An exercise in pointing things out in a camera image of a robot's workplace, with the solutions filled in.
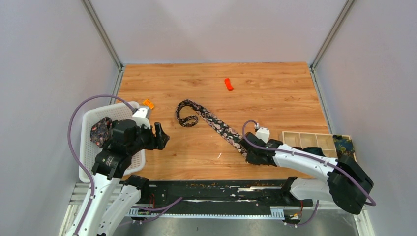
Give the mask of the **black pink rose tie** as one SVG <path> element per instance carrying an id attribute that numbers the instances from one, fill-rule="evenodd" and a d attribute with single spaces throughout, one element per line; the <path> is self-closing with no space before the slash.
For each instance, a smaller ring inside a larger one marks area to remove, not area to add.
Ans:
<path id="1" fill-rule="evenodd" d="M 191 108 L 196 114 L 181 117 L 180 112 L 185 107 Z M 247 150 L 240 144 L 240 141 L 243 140 L 243 136 L 201 104 L 189 99 L 183 100 L 177 105 L 175 115 L 179 124 L 185 128 L 195 126 L 198 123 L 199 118 L 201 118 L 215 130 L 217 134 L 231 144 L 243 157 L 247 157 Z"/>

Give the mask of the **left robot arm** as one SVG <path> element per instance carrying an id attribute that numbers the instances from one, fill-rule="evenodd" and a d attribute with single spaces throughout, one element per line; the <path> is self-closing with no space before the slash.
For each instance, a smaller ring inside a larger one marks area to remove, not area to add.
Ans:
<path id="1" fill-rule="evenodd" d="M 104 118 L 92 126 L 90 138 L 102 150 L 88 172 L 89 189 L 67 236 L 111 236 L 135 203 L 150 199 L 149 180 L 132 175 L 110 203 L 133 156 L 142 150 L 163 150 L 170 139 L 161 123 L 150 125 L 146 118 Z"/>

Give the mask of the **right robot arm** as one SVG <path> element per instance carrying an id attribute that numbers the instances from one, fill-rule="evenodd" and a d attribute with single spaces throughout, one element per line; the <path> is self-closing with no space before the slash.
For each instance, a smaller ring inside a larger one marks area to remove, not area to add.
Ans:
<path id="1" fill-rule="evenodd" d="M 295 178 L 281 191 L 287 205 L 299 200 L 335 203 L 342 210 L 358 215 L 365 205 L 375 206 L 370 197 L 373 180 L 352 158 L 325 157 L 270 139 L 264 142 L 247 132 L 239 143 L 246 151 L 246 161 L 254 165 L 272 165 L 305 173 L 312 179 Z"/>

